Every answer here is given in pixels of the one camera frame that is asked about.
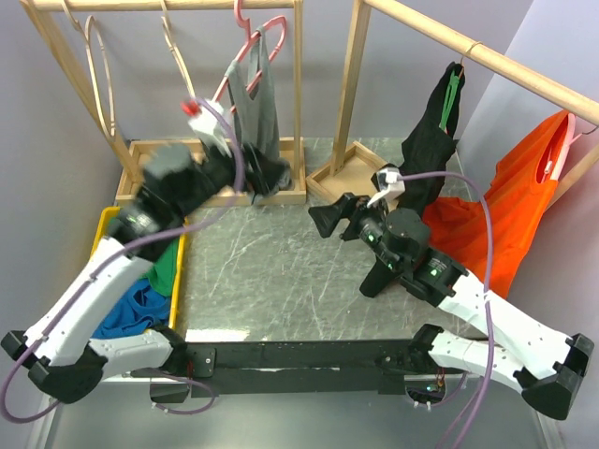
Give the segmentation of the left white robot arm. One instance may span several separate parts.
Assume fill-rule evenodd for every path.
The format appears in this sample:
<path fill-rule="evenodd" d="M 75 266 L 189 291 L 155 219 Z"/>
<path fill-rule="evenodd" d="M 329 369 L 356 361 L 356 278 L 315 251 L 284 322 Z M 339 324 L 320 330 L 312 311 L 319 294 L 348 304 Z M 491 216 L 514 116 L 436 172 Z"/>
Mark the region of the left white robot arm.
<path fill-rule="evenodd" d="M 290 171 L 285 159 L 270 159 L 250 144 L 241 146 L 239 156 L 206 145 L 200 161 L 184 144 L 158 148 L 143 166 L 134 199 L 120 208 L 78 277 L 35 325 L 9 331 L 2 348 L 40 391 L 64 404 L 128 371 L 181 373 L 187 344 L 166 325 L 107 340 L 93 334 L 179 237 L 187 216 L 227 187 L 257 199 L 273 196 L 290 184 Z"/>

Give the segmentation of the grey tank top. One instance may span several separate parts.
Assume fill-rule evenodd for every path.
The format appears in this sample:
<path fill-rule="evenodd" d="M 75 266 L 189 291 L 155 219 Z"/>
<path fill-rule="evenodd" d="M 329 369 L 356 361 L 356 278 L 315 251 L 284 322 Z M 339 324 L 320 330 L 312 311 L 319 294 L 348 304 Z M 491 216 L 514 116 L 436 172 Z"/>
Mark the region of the grey tank top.
<path fill-rule="evenodd" d="M 243 76 L 241 64 L 232 62 L 227 71 L 227 91 L 236 111 L 234 129 L 240 144 L 252 144 L 270 159 L 280 155 L 279 126 L 275 104 L 275 89 L 270 71 L 266 40 L 259 27 L 257 41 L 250 47 L 247 75 Z M 268 196 L 251 196 L 256 204 Z"/>

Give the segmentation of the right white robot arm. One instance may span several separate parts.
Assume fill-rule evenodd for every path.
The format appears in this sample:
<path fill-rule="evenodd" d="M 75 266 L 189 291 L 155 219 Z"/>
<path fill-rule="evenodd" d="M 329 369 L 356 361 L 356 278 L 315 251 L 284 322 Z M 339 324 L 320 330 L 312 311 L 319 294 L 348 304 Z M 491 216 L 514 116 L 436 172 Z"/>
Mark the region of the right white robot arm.
<path fill-rule="evenodd" d="M 518 392 L 537 412 L 566 419 L 586 376 L 593 342 L 582 334 L 568 336 L 544 326 L 486 291 L 471 270 L 430 246 L 431 231 L 414 210 L 388 211 L 368 201 L 346 193 L 331 205 L 308 210 L 322 238 L 330 237 L 346 219 L 340 238 L 360 239 L 374 253 L 375 263 L 360 293 L 376 297 L 398 282 L 413 297 L 459 317 L 489 339 L 467 340 L 424 325 L 410 343 L 412 366 L 421 372 L 440 366 L 489 375 Z"/>

